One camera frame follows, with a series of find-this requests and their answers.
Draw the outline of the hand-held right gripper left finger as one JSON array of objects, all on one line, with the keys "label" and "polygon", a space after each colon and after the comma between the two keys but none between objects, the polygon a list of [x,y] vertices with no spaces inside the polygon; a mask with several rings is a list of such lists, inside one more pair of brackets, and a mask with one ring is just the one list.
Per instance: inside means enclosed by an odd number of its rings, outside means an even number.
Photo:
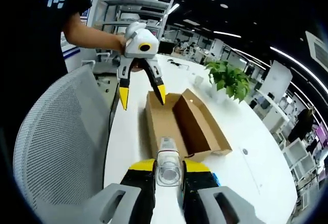
[{"label": "hand-held right gripper left finger", "polygon": [[119,184],[108,185],[83,204],[79,223],[150,223],[155,168],[155,159],[134,163]]}]

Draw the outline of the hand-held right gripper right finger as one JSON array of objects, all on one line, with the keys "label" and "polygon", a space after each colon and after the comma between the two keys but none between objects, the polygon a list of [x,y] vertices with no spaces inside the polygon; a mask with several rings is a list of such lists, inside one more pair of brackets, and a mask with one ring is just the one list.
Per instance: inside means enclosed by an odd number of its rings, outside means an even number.
[{"label": "hand-held right gripper right finger", "polygon": [[186,223],[263,223],[252,204],[189,159],[183,161],[183,214]]}]

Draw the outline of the person's left hand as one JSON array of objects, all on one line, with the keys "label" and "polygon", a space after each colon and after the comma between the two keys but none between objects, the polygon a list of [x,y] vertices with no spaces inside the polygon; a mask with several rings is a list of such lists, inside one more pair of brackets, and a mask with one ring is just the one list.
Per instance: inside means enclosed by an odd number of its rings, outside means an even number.
[{"label": "person's left hand", "polygon": [[[124,55],[125,53],[125,46],[126,46],[126,39],[123,35],[113,35],[113,45],[112,50],[118,52],[120,55]],[[142,68],[139,66],[139,63],[136,63],[132,67],[133,72],[139,72]]]}]

